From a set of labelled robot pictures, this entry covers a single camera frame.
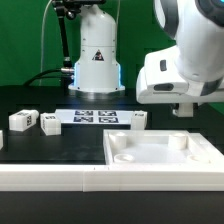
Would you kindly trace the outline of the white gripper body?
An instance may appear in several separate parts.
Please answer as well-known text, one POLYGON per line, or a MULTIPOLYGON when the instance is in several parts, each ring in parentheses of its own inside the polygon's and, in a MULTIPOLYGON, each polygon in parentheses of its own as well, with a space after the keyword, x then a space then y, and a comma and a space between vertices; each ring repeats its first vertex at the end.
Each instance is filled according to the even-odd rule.
POLYGON ((174 64, 177 47, 149 53, 136 82, 136 100, 141 104, 224 102, 224 81, 213 93, 188 95, 189 82, 174 64))

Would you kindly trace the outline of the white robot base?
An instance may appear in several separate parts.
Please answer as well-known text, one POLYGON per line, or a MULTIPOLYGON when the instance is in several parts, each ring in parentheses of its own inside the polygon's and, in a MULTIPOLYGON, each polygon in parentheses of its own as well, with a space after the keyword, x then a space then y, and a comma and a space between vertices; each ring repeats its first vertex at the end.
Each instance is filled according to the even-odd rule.
POLYGON ((81 49, 74 64, 72 95, 87 99, 121 96, 121 66, 116 60, 116 22, 97 5, 81 8, 81 49))

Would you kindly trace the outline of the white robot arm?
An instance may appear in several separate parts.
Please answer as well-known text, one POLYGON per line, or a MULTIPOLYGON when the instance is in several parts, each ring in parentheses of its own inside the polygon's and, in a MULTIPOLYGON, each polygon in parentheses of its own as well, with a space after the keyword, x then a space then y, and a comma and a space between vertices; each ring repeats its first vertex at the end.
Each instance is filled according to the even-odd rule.
POLYGON ((151 103, 224 101, 224 0, 153 0, 175 45, 146 55, 136 99, 151 103))

